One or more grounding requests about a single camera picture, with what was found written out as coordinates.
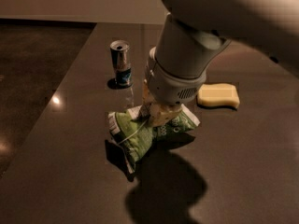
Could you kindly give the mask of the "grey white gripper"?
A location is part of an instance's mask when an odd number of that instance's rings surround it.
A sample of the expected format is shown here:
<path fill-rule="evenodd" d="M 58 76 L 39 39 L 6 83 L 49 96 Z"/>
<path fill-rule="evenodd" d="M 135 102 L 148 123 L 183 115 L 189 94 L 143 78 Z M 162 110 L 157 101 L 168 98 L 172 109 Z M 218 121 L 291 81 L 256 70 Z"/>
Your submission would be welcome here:
<path fill-rule="evenodd" d="M 206 73 L 194 79 L 170 75 L 158 64 L 155 51 L 156 48 L 149 51 L 140 109 L 143 117 L 149 117 L 150 127 L 163 126 L 177 117 L 182 110 L 179 104 L 193 100 L 206 81 Z"/>

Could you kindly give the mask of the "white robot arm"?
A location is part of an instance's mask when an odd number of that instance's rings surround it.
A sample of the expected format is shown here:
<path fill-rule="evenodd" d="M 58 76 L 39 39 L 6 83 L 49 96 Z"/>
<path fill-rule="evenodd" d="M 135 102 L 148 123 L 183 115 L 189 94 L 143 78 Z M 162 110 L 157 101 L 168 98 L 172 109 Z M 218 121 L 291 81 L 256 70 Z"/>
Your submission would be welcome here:
<path fill-rule="evenodd" d="M 299 72 L 299 0 L 162 0 L 168 14 L 145 69 L 149 126 L 178 116 L 232 40 Z"/>

